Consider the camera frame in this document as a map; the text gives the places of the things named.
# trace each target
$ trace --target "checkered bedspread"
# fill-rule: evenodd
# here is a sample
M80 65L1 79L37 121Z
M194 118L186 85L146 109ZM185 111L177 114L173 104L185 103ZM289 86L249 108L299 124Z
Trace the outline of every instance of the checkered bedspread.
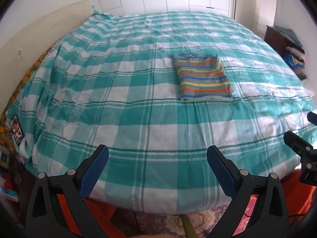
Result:
M176 55L219 56L232 102L180 101ZM181 214L226 203L206 161L216 145L239 168L282 178L299 164L283 143L310 143L315 108L292 70L237 22L204 12L93 14L58 41L7 112L15 144L35 175L64 174L99 144L110 159L92 198Z

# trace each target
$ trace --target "mattress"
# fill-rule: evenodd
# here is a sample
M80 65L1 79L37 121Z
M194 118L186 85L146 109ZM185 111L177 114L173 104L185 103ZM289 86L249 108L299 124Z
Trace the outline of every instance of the mattress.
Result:
M218 56L231 102L180 100L174 56ZM315 106L262 39L205 12L93 14L59 40L6 112L33 174L64 174L99 144L110 158L91 197L149 213L184 214L227 203L206 161L216 145L238 168L280 178L299 164L283 142L309 143Z

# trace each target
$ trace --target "blue gripper pad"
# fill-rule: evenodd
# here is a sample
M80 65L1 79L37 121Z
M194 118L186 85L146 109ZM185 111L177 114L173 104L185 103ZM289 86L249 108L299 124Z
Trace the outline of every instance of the blue gripper pad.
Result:
M307 114L307 120L311 122L312 124L317 125L317 114L313 112L309 112Z
M235 189L235 181L222 160L217 155L213 146L210 146L207 149L207 162L210 165L211 170L214 172L223 192L227 196L234 199L237 195L237 191Z
M78 193L82 199L91 194L108 160L109 149L103 146L80 180Z

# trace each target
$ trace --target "striped towel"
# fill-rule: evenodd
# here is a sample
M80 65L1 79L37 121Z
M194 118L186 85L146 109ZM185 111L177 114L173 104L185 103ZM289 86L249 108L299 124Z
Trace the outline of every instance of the striped towel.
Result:
M173 63L180 79L181 101L232 101L230 82L218 56L175 56Z

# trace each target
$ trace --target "gray cloth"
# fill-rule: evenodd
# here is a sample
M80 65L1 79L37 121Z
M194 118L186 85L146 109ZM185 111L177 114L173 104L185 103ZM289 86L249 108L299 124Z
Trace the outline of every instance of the gray cloth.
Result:
M291 42L295 43L296 45L298 45L300 48L303 47L302 43L298 40L296 34L294 33L294 31L290 28L283 28L280 26L274 26L274 28L279 31L280 33L282 33L284 36L286 36Z

